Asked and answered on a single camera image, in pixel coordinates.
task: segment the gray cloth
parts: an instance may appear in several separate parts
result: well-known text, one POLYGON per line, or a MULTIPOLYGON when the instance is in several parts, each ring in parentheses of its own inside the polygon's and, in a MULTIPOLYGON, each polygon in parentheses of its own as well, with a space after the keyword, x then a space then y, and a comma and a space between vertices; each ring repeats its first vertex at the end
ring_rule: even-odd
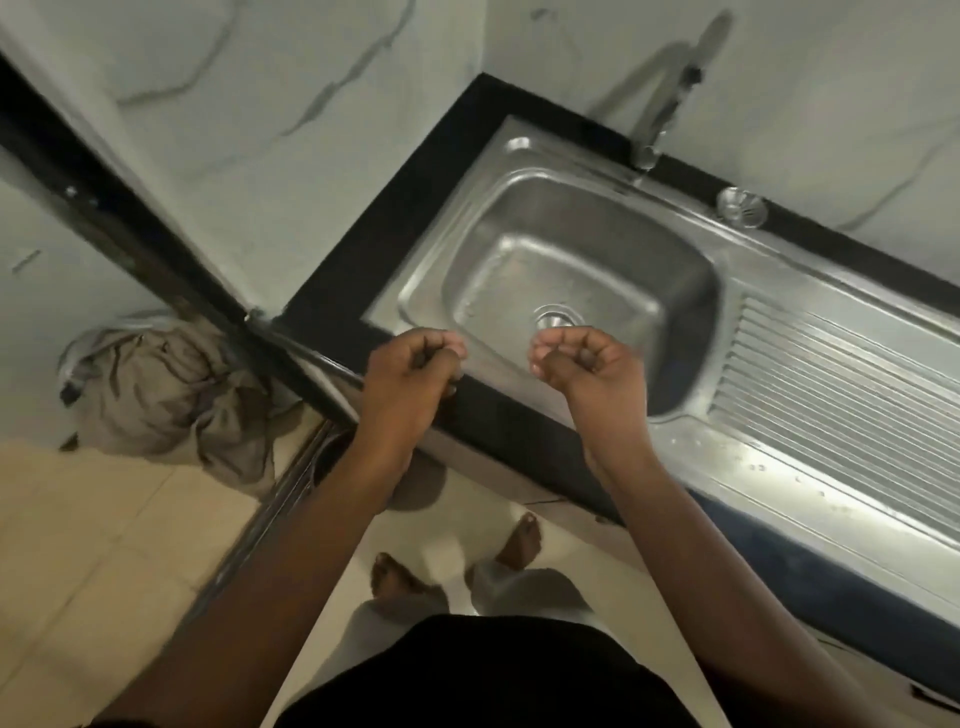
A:
MULTIPOLYGON (((481 618, 559 619, 586 624, 613 637, 573 582, 555 569, 514 571, 493 559, 485 559, 474 567, 470 598, 481 618)), ((428 594, 365 601, 356 608, 333 652, 290 704, 341 672, 393 646, 418 622, 448 612, 446 598, 439 587, 432 588, 428 594)))
POLYGON ((87 334, 61 359, 61 378, 82 387, 71 406, 81 446, 160 462, 175 452, 261 496, 268 466, 273 480, 267 384, 236 367, 209 323, 153 323, 87 334))

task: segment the hand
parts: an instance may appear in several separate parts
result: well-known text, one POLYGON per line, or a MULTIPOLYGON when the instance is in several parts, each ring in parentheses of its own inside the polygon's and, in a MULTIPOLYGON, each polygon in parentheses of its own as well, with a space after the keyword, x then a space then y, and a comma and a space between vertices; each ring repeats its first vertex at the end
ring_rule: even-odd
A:
POLYGON ((547 328, 528 358, 534 376, 566 397, 587 464, 607 490, 638 457, 656 460, 643 362, 629 347, 597 328, 547 328))
POLYGON ((354 452, 399 479, 414 448, 433 422, 444 396, 453 394, 463 337, 452 331, 415 328, 370 355, 360 402, 354 452))

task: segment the black countertop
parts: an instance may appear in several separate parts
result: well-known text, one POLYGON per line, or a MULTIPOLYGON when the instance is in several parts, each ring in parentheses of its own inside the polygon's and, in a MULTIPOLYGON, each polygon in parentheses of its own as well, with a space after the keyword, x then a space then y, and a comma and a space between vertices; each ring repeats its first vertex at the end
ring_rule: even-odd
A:
MULTIPOLYGON (((626 164, 622 135, 492 76, 478 76, 273 321, 322 366, 360 377, 389 338, 362 316, 508 115, 626 164)), ((664 157, 651 175, 712 205, 728 183, 664 157)), ((765 229, 888 288, 960 316, 960 289, 771 205, 765 229)), ((470 377, 437 424, 588 510, 619 522, 572 430, 470 377)), ((960 629, 782 537, 693 494, 780 601, 810 626, 920 685, 960 701, 960 629)))

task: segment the cloth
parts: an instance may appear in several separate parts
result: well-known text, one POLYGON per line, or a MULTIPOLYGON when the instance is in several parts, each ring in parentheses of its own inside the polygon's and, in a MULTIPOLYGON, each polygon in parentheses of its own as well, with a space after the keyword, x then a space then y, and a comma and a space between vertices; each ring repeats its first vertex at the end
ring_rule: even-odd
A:
MULTIPOLYGON (((573 582, 555 569, 514 571, 493 559, 484 559, 473 568, 470 598, 477 614, 484 617, 558 619, 593 627, 615 639, 573 582)), ((449 608, 439 588, 427 594, 364 602, 353 613, 340 642, 299 696, 380 654, 415 624, 443 614, 449 614, 449 608)))
POLYGON ((174 461, 255 496, 273 484, 269 387, 236 366, 211 324, 91 332, 67 349, 60 371, 79 392, 71 411, 81 446, 161 462, 175 452, 174 461))
POLYGON ((558 619, 440 614, 309 692, 276 728, 397 721, 697 725, 661 678, 600 630, 558 619))

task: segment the foot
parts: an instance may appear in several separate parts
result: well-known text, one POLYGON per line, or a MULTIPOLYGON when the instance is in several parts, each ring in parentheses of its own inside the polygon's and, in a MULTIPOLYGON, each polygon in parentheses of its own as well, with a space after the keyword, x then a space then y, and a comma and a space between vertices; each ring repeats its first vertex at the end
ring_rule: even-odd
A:
POLYGON ((390 599, 425 594, 428 588, 389 553, 378 553, 370 572, 370 590, 374 599, 390 599))
POLYGON ((514 571, 524 570, 540 553, 542 538, 537 517, 532 513, 524 514, 494 561, 514 571))

